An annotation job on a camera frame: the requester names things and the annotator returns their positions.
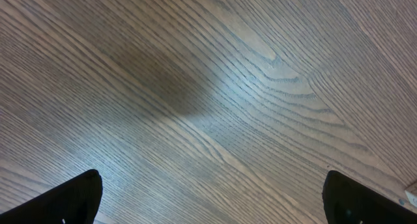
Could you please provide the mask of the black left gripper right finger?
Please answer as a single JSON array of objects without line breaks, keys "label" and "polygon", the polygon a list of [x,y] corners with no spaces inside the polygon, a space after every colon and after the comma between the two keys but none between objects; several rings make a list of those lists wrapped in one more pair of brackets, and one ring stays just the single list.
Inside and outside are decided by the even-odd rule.
[{"label": "black left gripper right finger", "polygon": [[323,185],[323,206],[329,224],[416,224],[416,214],[331,170]]}]

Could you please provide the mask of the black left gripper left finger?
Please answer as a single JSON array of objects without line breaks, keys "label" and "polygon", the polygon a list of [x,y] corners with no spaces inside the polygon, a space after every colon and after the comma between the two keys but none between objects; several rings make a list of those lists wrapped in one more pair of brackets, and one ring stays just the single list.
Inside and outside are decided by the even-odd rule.
[{"label": "black left gripper left finger", "polygon": [[1,214],[1,224],[92,224],[102,198],[102,178],[90,169]]}]

